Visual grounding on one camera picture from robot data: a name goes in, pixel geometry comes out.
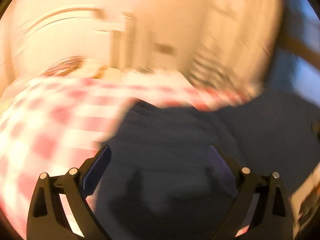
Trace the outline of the navy blue puffer jacket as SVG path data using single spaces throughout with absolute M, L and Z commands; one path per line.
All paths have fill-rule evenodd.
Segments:
M 215 112 L 140 101 L 107 141 L 95 215 L 112 239 L 208 239 L 232 202 L 210 145 L 257 174 L 278 172 L 293 194 L 319 163 L 318 122 L 316 105 L 271 89 Z

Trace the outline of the red white checkered bed cover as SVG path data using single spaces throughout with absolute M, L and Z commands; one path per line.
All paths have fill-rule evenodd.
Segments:
M 248 88 L 193 87 L 181 74 L 127 73 L 120 81 L 80 77 L 18 80 L 1 97 L 1 209 L 26 236 L 31 196 L 42 172 L 52 176 L 95 155 L 138 99 L 201 111 L 238 105 Z

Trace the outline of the patterned red blue pillow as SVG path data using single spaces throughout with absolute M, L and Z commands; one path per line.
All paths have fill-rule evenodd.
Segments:
M 84 60 L 85 58 L 83 56 L 68 57 L 52 65 L 41 75 L 45 77 L 66 76 L 69 73 L 79 69 Z

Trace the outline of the cream floral pillow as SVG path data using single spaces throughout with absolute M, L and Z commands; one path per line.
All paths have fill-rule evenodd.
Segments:
M 85 59 L 79 68 L 72 72 L 75 77 L 89 77 L 93 79 L 99 79 L 103 76 L 105 70 L 108 69 L 108 65 L 103 64 L 94 59 Z

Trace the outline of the cream striped printed curtain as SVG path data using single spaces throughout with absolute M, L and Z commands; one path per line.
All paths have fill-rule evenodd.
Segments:
M 283 7 L 284 0 L 209 0 L 190 83 L 255 93 L 271 61 Z

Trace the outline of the cream wooden headboard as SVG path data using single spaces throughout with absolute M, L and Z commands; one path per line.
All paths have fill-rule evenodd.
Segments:
M 48 70 L 70 57 L 94 59 L 122 71 L 135 66 L 137 17 L 115 20 L 98 6 L 70 5 L 41 13 L 14 31 L 12 62 L 20 76 Z

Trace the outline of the gold wall switch plate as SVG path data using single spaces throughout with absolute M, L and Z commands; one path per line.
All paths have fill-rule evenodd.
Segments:
M 154 50 L 161 54 L 175 55 L 175 48 L 169 44 L 154 43 Z

